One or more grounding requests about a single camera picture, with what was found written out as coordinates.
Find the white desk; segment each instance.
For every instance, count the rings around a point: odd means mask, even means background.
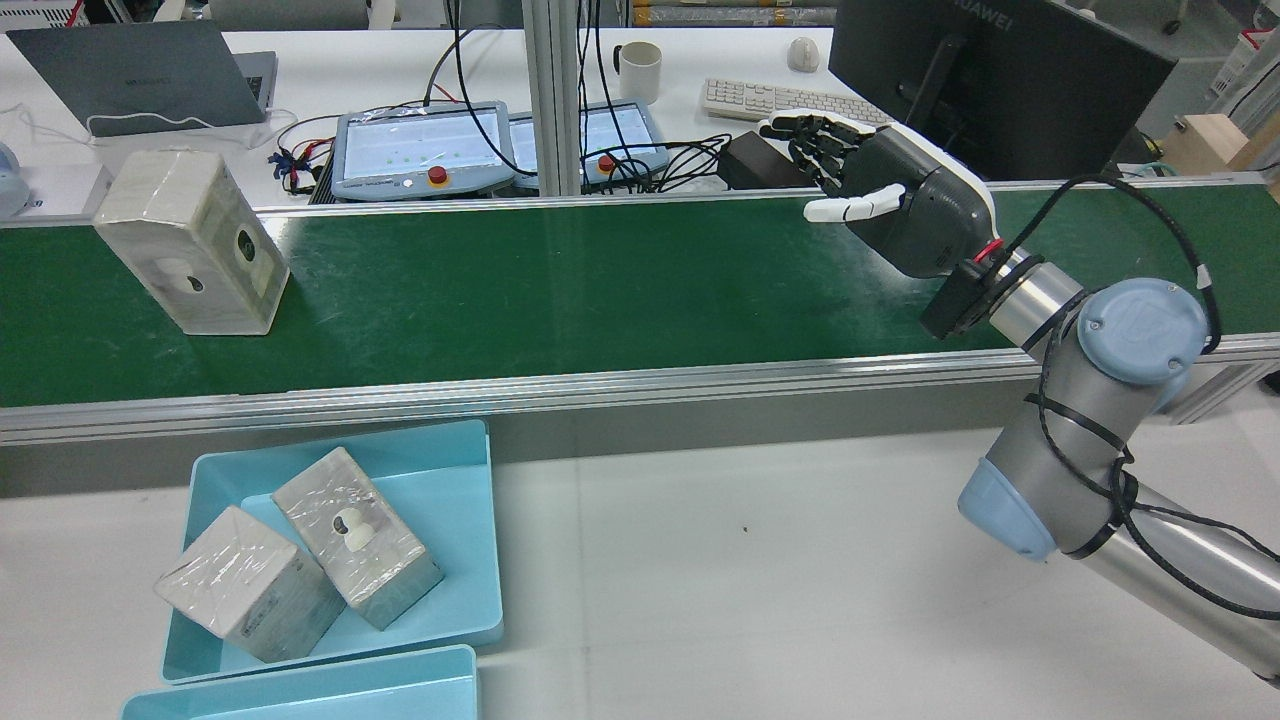
[[[611,65],[613,45],[644,38],[660,46],[662,94],[652,108],[653,115],[667,140],[699,140],[721,132],[740,135],[754,128],[754,123],[749,122],[710,118],[700,109],[699,96],[707,77],[847,92],[826,69],[810,74],[787,68],[787,46],[799,36],[814,37],[826,49],[831,29],[607,29],[602,33],[602,50],[609,90],[617,97],[617,76]],[[452,41],[449,31],[227,33],[227,42],[234,53],[274,50],[279,55],[274,105],[292,110],[300,118],[421,99],[431,67]],[[467,68],[467,90],[474,101],[502,100],[513,113],[529,110],[521,31],[476,31],[463,41],[462,56]],[[588,58],[589,100],[603,101],[594,45]],[[439,82],[458,95],[452,59],[442,70]],[[74,137],[86,137],[84,128],[13,44],[0,37],[0,109],[17,102],[29,108],[36,123]],[[284,115],[271,119],[274,128],[287,124]],[[334,120],[317,122],[292,132],[288,140],[324,137],[333,135],[333,127]],[[257,150],[244,147],[244,141],[255,133],[261,133],[261,137],[265,131],[259,126],[152,133],[101,138],[90,147],[38,133],[33,137],[15,113],[0,115],[0,141],[9,145],[24,165],[96,161],[114,174],[124,158],[136,150],[196,147],[220,152],[225,158],[253,206],[305,204],[306,199],[287,195],[280,190],[279,181],[271,177],[266,158],[274,151],[274,142]]]
[[[1243,666],[960,518],[1012,404],[966,384],[493,419],[507,637],[480,648],[484,716],[1272,720]],[[1280,400],[1225,407],[1144,425],[1135,471],[1280,544]],[[150,588],[184,512],[180,487],[0,501],[0,715],[106,720],[160,687]]]

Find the blue tray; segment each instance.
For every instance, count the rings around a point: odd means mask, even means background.
[[[444,579],[385,630],[348,607],[311,655],[282,662],[262,662],[173,611],[160,669],[165,683],[502,638],[493,473],[481,420],[201,456],[191,473],[183,548],[228,505],[302,544],[270,493],[339,445],[431,550]]]
[[[475,720],[476,656],[467,646],[224,678],[131,697],[120,720]]]

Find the computer mouse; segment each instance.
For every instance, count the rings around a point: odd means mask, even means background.
[[[18,158],[0,143],[0,218],[17,215],[31,199],[31,188],[18,176]]]
[[[801,73],[812,73],[822,63],[818,44],[812,37],[797,37],[787,49],[787,67]]]

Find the white keyboard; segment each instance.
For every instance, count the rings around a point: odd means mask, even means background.
[[[710,115],[763,120],[774,110],[794,108],[827,110],[873,126],[893,122],[893,118],[876,105],[852,95],[829,95],[813,90],[719,78],[707,78],[703,83],[703,109]]]

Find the white mug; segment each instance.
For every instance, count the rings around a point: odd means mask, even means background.
[[[613,49],[613,69],[623,97],[639,97],[649,105],[658,100],[662,49],[653,42],[627,42]]]

